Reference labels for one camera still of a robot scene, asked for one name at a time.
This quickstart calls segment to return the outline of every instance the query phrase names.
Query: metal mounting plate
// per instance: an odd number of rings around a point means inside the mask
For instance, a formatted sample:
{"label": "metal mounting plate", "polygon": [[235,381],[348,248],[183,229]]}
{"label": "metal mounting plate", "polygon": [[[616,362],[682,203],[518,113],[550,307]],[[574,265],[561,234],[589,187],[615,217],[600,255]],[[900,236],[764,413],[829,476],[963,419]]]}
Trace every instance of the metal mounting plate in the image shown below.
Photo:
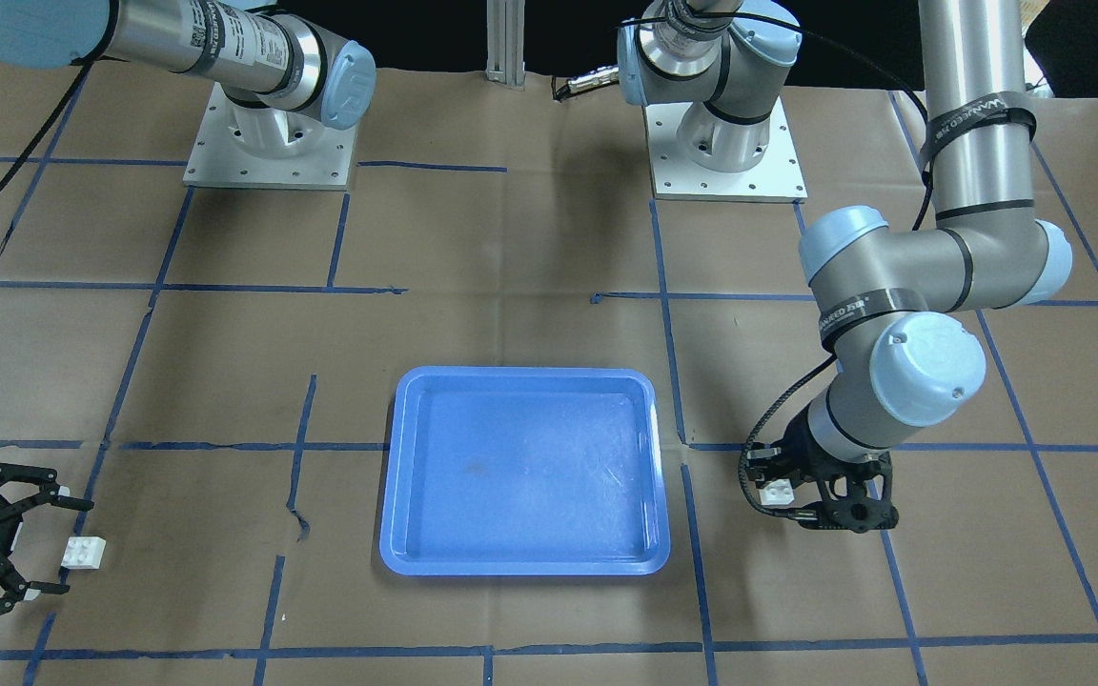
{"label": "metal mounting plate", "polygon": [[291,191],[347,191],[354,169],[358,126],[324,128],[307,151],[285,159],[257,157],[235,142],[229,103],[215,83],[198,139],[189,154],[184,184],[199,188],[276,188]]}
{"label": "metal mounting plate", "polygon": [[645,108],[656,199],[743,203],[793,203],[806,199],[807,187],[803,182],[803,170],[798,168],[782,100],[776,101],[770,114],[772,134],[762,160],[747,172],[738,173],[708,170],[685,154],[683,144],[675,139],[675,130],[688,109],[690,103]]}

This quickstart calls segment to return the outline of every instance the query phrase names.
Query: blue painter's tape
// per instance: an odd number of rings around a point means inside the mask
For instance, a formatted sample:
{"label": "blue painter's tape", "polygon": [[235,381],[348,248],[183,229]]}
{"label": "blue painter's tape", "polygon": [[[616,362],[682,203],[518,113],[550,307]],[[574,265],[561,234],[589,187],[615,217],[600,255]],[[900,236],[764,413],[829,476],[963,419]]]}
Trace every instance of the blue painter's tape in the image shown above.
{"label": "blue painter's tape", "polygon": [[672,381],[672,409],[675,412],[675,435],[684,443],[684,406],[681,400],[681,374],[675,364],[675,339],[672,337],[672,308],[668,299],[668,266],[663,261],[663,238],[659,230],[659,206],[650,200],[650,229],[654,238],[654,269],[659,272],[659,299],[663,318],[663,339],[668,344],[668,375]]}
{"label": "blue painter's tape", "polygon": [[710,598],[705,589],[705,565],[702,561],[702,538],[697,532],[697,508],[693,501],[693,476],[690,465],[681,465],[684,483],[684,510],[690,520],[690,547],[693,548],[693,578],[697,584],[697,612],[702,617],[702,651],[705,655],[706,678],[710,686],[719,686],[719,668],[714,656],[714,633],[710,628]]}
{"label": "blue painter's tape", "polygon": [[488,168],[474,165],[430,165],[424,162],[400,162],[395,160],[371,160],[358,162],[360,168],[404,168],[411,170],[473,170],[473,172],[506,173],[506,168]]}

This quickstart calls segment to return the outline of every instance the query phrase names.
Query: black sticker band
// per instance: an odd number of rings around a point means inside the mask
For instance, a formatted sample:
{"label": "black sticker band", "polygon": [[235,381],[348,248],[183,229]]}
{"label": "black sticker band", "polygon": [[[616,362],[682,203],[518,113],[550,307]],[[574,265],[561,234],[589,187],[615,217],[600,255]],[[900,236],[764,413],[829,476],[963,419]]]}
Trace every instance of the black sticker band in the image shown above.
{"label": "black sticker band", "polygon": [[832,352],[837,339],[863,322],[889,313],[920,313],[927,310],[927,299],[907,288],[860,292],[820,314],[820,346]]}
{"label": "black sticker band", "polygon": [[933,117],[927,123],[927,143],[922,145],[919,159],[925,166],[959,136],[1000,123],[1018,123],[1028,127],[1029,136],[1037,135],[1037,115],[1030,108],[1030,98],[1013,90],[990,92],[963,108]]}
{"label": "black sticker band", "polygon": [[943,227],[938,228],[938,230],[942,230],[943,234],[950,235],[951,239],[955,240],[955,246],[960,248],[960,256],[964,258],[964,286],[960,290],[960,296],[955,300],[955,304],[951,305],[949,310],[950,313],[954,313],[964,304],[965,300],[968,300],[968,292],[972,292],[972,251],[968,250],[968,244],[964,243],[964,237],[957,232]]}

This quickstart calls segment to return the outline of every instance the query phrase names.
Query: silver arm segment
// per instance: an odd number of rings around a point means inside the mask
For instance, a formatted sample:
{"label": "silver arm segment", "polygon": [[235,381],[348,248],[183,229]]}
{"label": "silver arm segment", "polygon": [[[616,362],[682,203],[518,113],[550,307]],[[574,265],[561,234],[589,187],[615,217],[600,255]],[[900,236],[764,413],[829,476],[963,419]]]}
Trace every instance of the silver arm segment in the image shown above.
{"label": "silver arm segment", "polygon": [[216,81],[245,103],[347,130],[374,92],[352,40],[293,14],[217,0],[0,0],[0,60],[57,67],[109,55]]}

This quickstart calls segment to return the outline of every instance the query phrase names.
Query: metal cylinder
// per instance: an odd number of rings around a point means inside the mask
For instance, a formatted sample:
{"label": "metal cylinder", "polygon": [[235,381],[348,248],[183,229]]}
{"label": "metal cylinder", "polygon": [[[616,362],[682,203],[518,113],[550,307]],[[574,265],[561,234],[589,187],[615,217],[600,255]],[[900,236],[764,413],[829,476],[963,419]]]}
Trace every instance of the metal cylinder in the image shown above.
{"label": "metal cylinder", "polygon": [[647,8],[643,18],[666,18],[669,21],[642,25],[638,31],[638,44],[647,61],[660,72],[671,78],[692,78],[705,72],[719,57],[719,37],[698,35],[671,21],[675,16],[672,3],[681,0],[657,0]]}
{"label": "metal cylinder", "polygon": [[232,104],[235,143],[253,156],[279,160],[316,147],[324,134],[320,122],[295,112]]}
{"label": "metal cylinder", "polygon": [[216,0],[120,0],[108,55],[270,92],[288,81],[292,45],[271,19]]}
{"label": "metal cylinder", "polygon": [[[920,0],[928,108],[933,114],[1002,90],[1023,91],[1019,0]],[[1024,126],[982,126],[934,160],[934,209],[942,213],[1032,199]]]}
{"label": "metal cylinder", "polygon": [[719,120],[705,104],[694,103],[684,113],[675,138],[690,159],[708,170],[736,173],[750,170],[765,155],[770,120],[742,126]]}

